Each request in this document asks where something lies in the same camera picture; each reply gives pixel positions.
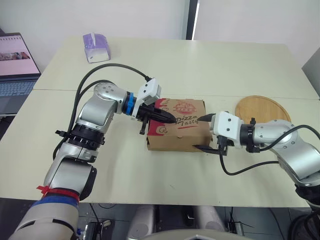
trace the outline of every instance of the laptop keyboard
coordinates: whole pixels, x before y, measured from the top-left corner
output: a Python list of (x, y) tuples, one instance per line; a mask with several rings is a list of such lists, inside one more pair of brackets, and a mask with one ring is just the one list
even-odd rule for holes
[(0, 97), (28, 95), (36, 82), (5, 82), (0, 83)]

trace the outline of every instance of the white wall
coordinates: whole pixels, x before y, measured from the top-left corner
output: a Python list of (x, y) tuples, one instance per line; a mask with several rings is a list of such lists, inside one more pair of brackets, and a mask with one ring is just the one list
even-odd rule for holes
[(20, 32), (43, 71), (70, 35), (185, 39), (188, 9), (189, 0), (0, 0), (0, 28)]
[(286, 44), (298, 63), (320, 46), (320, 0), (200, 0), (195, 40)]

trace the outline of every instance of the blue tape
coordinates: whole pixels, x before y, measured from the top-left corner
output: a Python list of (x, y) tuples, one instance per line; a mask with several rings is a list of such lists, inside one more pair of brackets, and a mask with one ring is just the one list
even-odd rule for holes
[(134, 106), (134, 93), (130, 92), (129, 101), (126, 106), (126, 112), (125, 112), (126, 115), (130, 115), (130, 112), (131, 112), (131, 109), (133, 108), (133, 106)]
[(45, 196), (39, 201), (36, 201), (33, 206), (39, 205), (39, 204), (69, 204), (74, 206), (75, 208), (78, 208), (78, 201), (70, 196)]

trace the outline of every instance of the white table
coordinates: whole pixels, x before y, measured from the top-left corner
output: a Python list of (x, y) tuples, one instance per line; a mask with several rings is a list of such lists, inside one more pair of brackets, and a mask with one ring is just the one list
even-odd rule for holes
[[(54, 132), (67, 127), (75, 91), (34, 90), (0, 142), (0, 196), (39, 199), (36, 189), (52, 163), (52, 151), (61, 139)], [(80, 106), (91, 96), (88, 92)], [(192, 95), (164, 94), (166, 98)], [(238, 96), (204, 96), (208, 113), (233, 112)], [(319, 101), (273, 98), (296, 124), (319, 127)], [(116, 115), (106, 143), (94, 163), (97, 177), (88, 202), (148, 203), (213, 206), (307, 207), (292, 180), (278, 165), (265, 165), (237, 176), (226, 175), (218, 156), (201, 152), (148, 151), (141, 123)], [(306, 141), (320, 147), (317, 138), (302, 130)], [(236, 171), (259, 161), (272, 161), (271, 152), (249, 154), (230, 148), (225, 164)]]
[[(157, 78), (162, 94), (319, 99), (284, 44), (108, 38), (111, 60)], [(70, 37), (37, 81), (37, 90), (76, 90), (94, 67), (82, 37)], [(144, 79), (127, 69), (107, 67), (87, 83), (107, 79), (138, 92)]]
[[(112, 61), (156, 77), (164, 98), (204, 100), (207, 113), (234, 112), (248, 95), (281, 104), (295, 125), (320, 127), (319, 96), (281, 44), (183, 40), (109, 39)], [(52, 152), (66, 130), (81, 78), (100, 63), (87, 63), (81, 37), (67, 39), (41, 75), (0, 142), (0, 197), (41, 197), (38, 185), (52, 163)], [(137, 92), (144, 80), (134, 72), (110, 67), (89, 82), (108, 79)], [(92, 95), (87, 92), (79, 107)], [(98, 174), (88, 202), (252, 207), (306, 207), (292, 180), (276, 164), (226, 175), (218, 156), (202, 152), (148, 151), (141, 123), (116, 115), (94, 163)], [(302, 138), (320, 147), (307, 130)], [(230, 148), (225, 164), (237, 171), (275, 160), (271, 152), (249, 154)]]

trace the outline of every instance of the round wooden board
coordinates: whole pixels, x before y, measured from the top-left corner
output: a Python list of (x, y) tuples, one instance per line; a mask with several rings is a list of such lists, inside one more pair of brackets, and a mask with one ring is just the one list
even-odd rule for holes
[(275, 119), (283, 119), (291, 122), (287, 111), (277, 102), (264, 96), (247, 96), (241, 99), (235, 107), (235, 115), (245, 124), (249, 124), (251, 118), (257, 123), (267, 123)]

